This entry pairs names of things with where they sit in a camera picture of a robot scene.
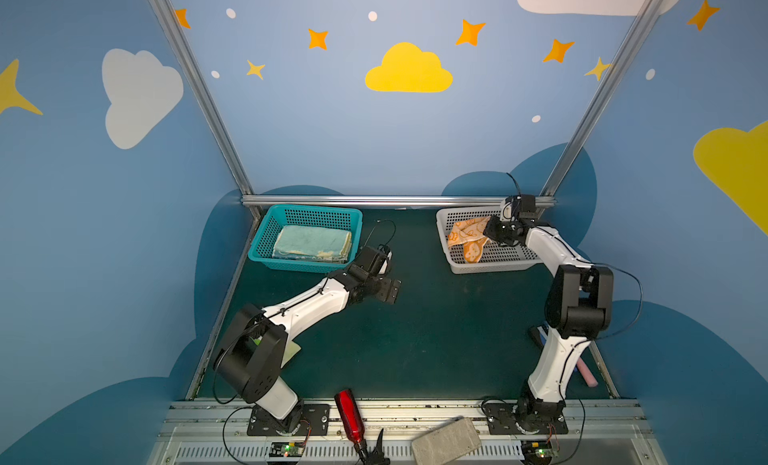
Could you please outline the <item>orange patterned towel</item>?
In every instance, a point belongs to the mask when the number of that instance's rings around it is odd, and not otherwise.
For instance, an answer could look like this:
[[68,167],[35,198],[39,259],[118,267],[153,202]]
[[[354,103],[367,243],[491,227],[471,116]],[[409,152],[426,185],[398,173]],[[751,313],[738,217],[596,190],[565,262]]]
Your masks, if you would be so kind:
[[453,224],[446,240],[449,248],[462,246],[466,263],[478,263],[483,255],[484,247],[489,241],[485,229],[491,217],[471,218]]

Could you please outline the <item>yellow-green towel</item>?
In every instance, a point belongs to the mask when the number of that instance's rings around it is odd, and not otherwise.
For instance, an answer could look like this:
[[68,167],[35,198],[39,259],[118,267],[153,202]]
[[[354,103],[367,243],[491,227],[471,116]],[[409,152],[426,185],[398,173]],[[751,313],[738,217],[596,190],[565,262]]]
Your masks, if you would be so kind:
[[323,227],[285,226],[275,241],[275,259],[342,263],[352,246],[352,234],[346,230]]

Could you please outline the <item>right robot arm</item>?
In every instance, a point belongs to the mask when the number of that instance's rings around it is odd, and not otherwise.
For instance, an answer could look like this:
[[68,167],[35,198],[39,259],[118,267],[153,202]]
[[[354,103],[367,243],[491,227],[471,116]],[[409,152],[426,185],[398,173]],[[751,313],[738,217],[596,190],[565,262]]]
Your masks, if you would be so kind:
[[524,433],[554,427],[563,416],[570,378],[584,350],[611,322],[614,276],[581,257],[559,232],[538,223],[532,195],[506,198],[490,218],[486,237],[535,253],[553,276],[545,302],[547,338],[536,368],[523,385],[514,416]]

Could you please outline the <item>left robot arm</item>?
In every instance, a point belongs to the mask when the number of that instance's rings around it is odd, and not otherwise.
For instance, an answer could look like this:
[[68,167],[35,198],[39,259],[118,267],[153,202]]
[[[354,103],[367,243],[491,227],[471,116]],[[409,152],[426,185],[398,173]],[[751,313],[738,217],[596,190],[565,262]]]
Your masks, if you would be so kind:
[[367,246],[345,268],[302,294],[266,308],[243,306],[213,353],[214,372],[236,396],[264,412],[274,431],[295,432],[302,402],[281,378],[288,345],[319,321],[367,297],[393,304],[401,282],[388,276],[391,260],[389,246]]

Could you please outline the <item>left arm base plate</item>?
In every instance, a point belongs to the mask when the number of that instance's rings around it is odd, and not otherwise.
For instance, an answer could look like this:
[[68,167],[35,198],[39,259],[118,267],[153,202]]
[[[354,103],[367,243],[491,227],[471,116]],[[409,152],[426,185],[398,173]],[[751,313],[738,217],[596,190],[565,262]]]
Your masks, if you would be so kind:
[[248,436],[326,436],[330,406],[299,401],[283,419],[255,405],[247,427]]

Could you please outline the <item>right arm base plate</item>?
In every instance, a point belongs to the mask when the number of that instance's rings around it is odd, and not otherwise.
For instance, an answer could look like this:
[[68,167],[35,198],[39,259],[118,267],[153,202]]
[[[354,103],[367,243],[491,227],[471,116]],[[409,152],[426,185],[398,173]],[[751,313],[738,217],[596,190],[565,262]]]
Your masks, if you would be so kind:
[[566,435],[569,432],[561,411],[517,410],[516,404],[500,400],[483,401],[480,411],[491,435]]

